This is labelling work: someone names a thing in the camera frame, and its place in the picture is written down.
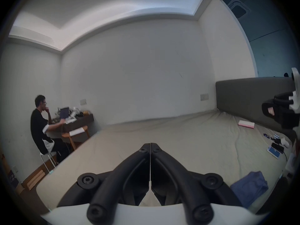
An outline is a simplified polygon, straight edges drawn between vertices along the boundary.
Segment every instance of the black t-shirt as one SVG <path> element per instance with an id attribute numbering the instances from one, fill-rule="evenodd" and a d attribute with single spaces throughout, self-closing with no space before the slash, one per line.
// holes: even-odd
<path id="1" fill-rule="evenodd" d="M 46 132 L 46 126 L 48 126 L 48 120 L 44 119 L 40 111 L 35 109 L 31 114 L 30 130 L 32 138 L 42 154 L 48 153 L 43 139 L 50 143 L 52 142 L 51 138 L 43 132 L 43 129 L 45 129 Z"/>

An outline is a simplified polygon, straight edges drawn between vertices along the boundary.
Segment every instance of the paper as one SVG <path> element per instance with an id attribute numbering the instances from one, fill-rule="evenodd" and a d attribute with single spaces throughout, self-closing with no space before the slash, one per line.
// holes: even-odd
<path id="1" fill-rule="evenodd" d="M 66 123 L 65 124 L 69 124 L 71 122 L 75 122 L 77 119 L 76 118 L 71 118 L 69 120 L 66 120 Z"/>
<path id="2" fill-rule="evenodd" d="M 74 136 L 74 135 L 79 134 L 79 133 L 84 133 L 84 129 L 82 127 L 78 128 L 78 129 L 75 129 L 73 131 L 70 131 L 70 136 Z"/>

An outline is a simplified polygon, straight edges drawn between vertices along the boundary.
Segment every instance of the hand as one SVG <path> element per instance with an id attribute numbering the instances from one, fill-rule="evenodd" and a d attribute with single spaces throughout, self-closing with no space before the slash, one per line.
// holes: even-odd
<path id="1" fill-rule="evenodd" d="M 60 123 L 60 124 L 66 123 L 66 119 L 61 119 L 61 120 L 59 121 L 59 123 Z"/>

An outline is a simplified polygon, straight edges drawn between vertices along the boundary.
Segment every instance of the folded blue cloth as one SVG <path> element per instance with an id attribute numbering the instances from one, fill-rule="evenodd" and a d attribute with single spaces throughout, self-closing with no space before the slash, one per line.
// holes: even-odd
<path id="1" fill-rule="evenodd" d="M 232 184 L 230 188 L 241 201 L 244 208 L 248 208 L 269 189 L 261 171 L 250 172 L 247 176 Z"/>

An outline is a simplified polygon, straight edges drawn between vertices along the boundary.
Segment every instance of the gray headboard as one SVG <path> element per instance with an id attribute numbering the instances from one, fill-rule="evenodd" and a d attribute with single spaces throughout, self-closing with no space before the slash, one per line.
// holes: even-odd
<path id="1" fill-rule="evenodd" d="M 280 124 L 266 117 L 261 109 L 264 101 L 274 95 L 292 92 L 295 84 L 289 77 L 256 77 L 216 82 L 217 108 L 287 135 L 292 142 L 296 133 L 282 129 Z"/>

